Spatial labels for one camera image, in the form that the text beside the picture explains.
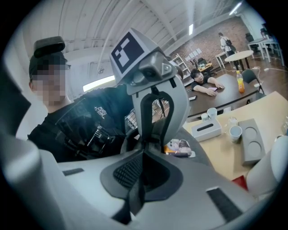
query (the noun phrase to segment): orange bottle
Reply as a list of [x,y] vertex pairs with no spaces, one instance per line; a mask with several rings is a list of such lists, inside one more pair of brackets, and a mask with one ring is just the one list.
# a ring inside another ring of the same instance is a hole
[[243,92],[245,92],[244,83],[243,83],[243,77],[240,74],[239,70],[237,70],[236,73],[237,73],[236,78],[237,78],[237,81],[238,81],[239,92],[243,93]]

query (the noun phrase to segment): black t-shirt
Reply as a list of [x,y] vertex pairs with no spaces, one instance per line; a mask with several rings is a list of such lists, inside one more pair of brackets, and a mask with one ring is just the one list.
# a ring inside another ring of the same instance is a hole
[[210,77],[210,76],[204,76],[202,83],[199,83],[199,82],[197,82],[197,81],[194,80],[194,82],[191,83],[191,89],[193,90],[196,85],[206,84],[206,83],[208,82],[208,79],[209,79],[209,78],[211,78],[211,77]]
[[[100,125],[105,129],[116,129],[125,134],[125,116],[133,109],[132,97],[126,92],[126,86],[116,88],[95,89],[84,94],[77,102],[85,98],[88,102],[87,110],[95,111],[99,118]],[[65,106],[54,113],[49,113],[41,125],[33,129],[28,139],[37,145],[39,149],[51,152],[57,162],[85,160],[82,156],[75,156],[75,153],[56,140],[57,134],[53,129],[58,130],[56,122],[69,111],[77,102]],[[116,148],[112,155],[119,154],[120,148]]]

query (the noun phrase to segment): fluorescent light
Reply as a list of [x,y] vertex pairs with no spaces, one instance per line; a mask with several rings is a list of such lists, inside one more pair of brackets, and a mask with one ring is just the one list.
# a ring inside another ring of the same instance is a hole
[[229,15],[233,14],[238,8],[239,6],[241,6],[242,2],[239,2],[235,7],[234,9],[229,13]]
[[191,35],[192,32],[193,32],[193,24],[191,24],[191,25],[189,26],[189,35]]
[[88,91],[88,90],[90,90],[90,89],[92,89],[98,85],[101,85],[101,84],[104,84],[104,83],[107,83],[107,82],[113,81],[113,80],[115,80],[114,75],[110,76],[110,77],[102,78],[102,79],[94,81],[94,82],[91,82],[91,83],[83,86],[83,91],[86,92],[86,91]]

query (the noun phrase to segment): red object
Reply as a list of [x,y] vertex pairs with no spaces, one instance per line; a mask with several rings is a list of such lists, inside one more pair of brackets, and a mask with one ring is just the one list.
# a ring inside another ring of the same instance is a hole
[[235,178],[234,180],[232,180],[235,184],[239,185],[240,187],[242,187],[243,189],[248,191],[247,188],[247,184],[246,184],[246,180],[244,176],[240,176],[238,178]]

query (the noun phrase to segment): backpack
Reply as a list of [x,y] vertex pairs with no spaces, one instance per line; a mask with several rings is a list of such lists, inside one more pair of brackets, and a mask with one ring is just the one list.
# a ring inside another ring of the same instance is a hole
[[234,52],[236,51],[236,48],[232,45],[231,40],[227,39],[227,40],[225,40],[225,42],[226,42],[226,45],[229,46],[232,51],[234,51]]

